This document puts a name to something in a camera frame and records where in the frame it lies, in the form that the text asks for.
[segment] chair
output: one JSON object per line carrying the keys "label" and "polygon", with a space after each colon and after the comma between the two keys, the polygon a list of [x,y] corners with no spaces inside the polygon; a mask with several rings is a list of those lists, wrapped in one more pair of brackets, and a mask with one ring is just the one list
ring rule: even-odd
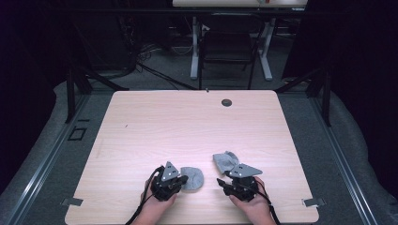
{"label": "chair", "polygon": [[243,70],[252,64],[248,83],[248,90],[251,89],[259,39],[265,28],[261,17],[215,13],[198,18],[198,22],[199,27],[208,27],[208,30],[201,29],[202,34],[199,35],[199,90],[202,89],[204,63],[243,65]]}

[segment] white table leg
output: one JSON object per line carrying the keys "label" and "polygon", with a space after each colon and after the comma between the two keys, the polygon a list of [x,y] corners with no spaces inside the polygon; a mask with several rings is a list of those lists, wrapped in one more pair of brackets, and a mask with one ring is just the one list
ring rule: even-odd
{"label": "white table leg", "polygon": [[264,72],[264,77],[266,78],[266,81],[272,81],[272,74],[271,70],[269,68],[269,63],[267,60],[267,53],[269,49],[269,43],[271,42],[272,39],[272,34],[273,30],[275,28],[275,19],[271,19],[270,22],[267,22],[266,24],[266,40],[264,41],[264,48],[263,50],[258,51],[260,54],[260,62],[261,66],[263,68]]}
{"label": "white table leg", "polygon": [[198,23],[196,17],[192,19],[192,63],[191,63],[191,79],[198,78],[199,54],[198,54]]}

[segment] gray carpet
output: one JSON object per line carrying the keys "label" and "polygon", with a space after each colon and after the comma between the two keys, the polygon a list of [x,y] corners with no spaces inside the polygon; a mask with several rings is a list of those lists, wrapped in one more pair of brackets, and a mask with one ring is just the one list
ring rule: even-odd
{"label": "gray carpet", "polygon": [[[291,41],[288,39],[273,39],[268,60],[274,81],[266,82],[264,80],[261,67],[257,63],[253,89],[269,90],[283,85],[281,74],[290,44]],[[191,57],[189,54],[154,51],[151,53],[151,57],[144,61],[144,64],[181,82],[197,86],[197,81],[190,79]],[[130,90],[175,89],[165,80],[139,70],[138,67],[131,75],[112,81],[130,88]],[[206,67],[204,87],[244,89],[247,76],[231,76],[232,73],[237,74],[229,67]],[[60,154],[51,172],[46,177],[36,199],[26,210],[26,215],[20,220],[22,224],[65,224],[64,218],[68,208],[60,203],[64,198],[73,196],[112,96],[109,87],[96,81],[91,82],[95,91],[72,125],[77,128],[85,128],[86,132],[80,141],[65,140],[62,142]],[[281,94],[279,98],[310,189],[316,198],[323,198],[327,203],[318,208],[320,219],[316,224],[363,224],[341,172],[336,166],[328,136],[322,127],[322,122],[316,116],[317,111],[312,105],[312,101],[302,93],[304,87],[305,84],[295,88],[294,93]],[[32,175],[49,151],[52,151],[58,134],[65,128],[64,121],[67,118],[65,84],[60,84],[55,88],[55,92],[57,103],[51,119],[20,171],[0,197],[0,224],[6,224],[8,218],[12,216],[12,210],[23,195],[23,190],[27,187]],[[379,224],[398,224],[393,220],[394,212],[397,213],[395,211],[396,200],[392,199],[377,183],[375,174],[367,162],[366,144],[360,130],[344,104],[334,95],[332,95],[330,105],[330,121],[331,129],[342,146],[347,161]]]}

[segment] wooden table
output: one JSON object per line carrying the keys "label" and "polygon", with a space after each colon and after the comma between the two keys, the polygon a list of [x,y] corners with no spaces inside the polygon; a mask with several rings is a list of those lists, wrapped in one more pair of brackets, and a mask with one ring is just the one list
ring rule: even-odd
{"label": "wooden table", "polygon": [[[177,8],[297,8],[304,9],[308,0],[173,0],[173,6]],[[275,19],[266,22],[264,30],[264,47],[259,50],[260,63],[263,68],[264,78],[266,81],[272,81],[272,74],[267,60],[269,43],[272,39],[275,27]],[[198,24],[196,18],[192,21],[192,62],[191,62],[191,79],[197,79],[197,70],[199,67],[198,54]]]}
{"label": "wooden table", "polygon": [[[230,99],[232,105],[222,105]],[[124,224],[135,212],[145,180],[171,161],[205,176],[196,191],[180,191],[160,224],[245,224],[226,197],[213,154],[233,152],[259,177],[283,223],[318,220],[302,199],[312,194],[277,95],[273,91],[116,92],[85,165],[68,224]]]}

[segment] dark background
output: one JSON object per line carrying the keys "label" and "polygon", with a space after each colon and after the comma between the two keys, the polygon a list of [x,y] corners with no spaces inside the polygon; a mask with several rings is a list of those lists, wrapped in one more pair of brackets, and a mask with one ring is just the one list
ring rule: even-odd
{"label": "dark background", "polygon": [[[63,6],[58,1],[47,3]],[[351,5],[355,5],[359,14],[349,23],[349,32],[342,33],[346,18],[301,22],[283,76],[303,76],[320,67],[328,53],[335,53],[330,64],[332,91],[359,124],[379,182],[397,198],[398,16],[395,12],[398,7],[393,0],[310,0],[307,10],[339,11]],[[103,65],[100,59],[90,55],[96,46],[84,45],[80,30],[76,31],[68,17],[46,16],[35,1],[27,0],[2,1],[0,10],[0,191],[3,191],[50,117],[55,102],[53,89],[66,79],[70,61],[77,60],[87,67],[109,64]],[[120,56],[105,59],[113,68],[131,66],[122,33],[115,29],[115,18],[108,22],[98,18],[87,18],[85,22],[79,18],[73,20],[80,21],[78,26],[83,32],[89,27],[94,27],[92,32],[114,31],[105,37],[88,31],[85,37],[91,34],[95,43],[106,43],[103,49]],[[335,45],[339,35],[343,35],[344,41]]]}

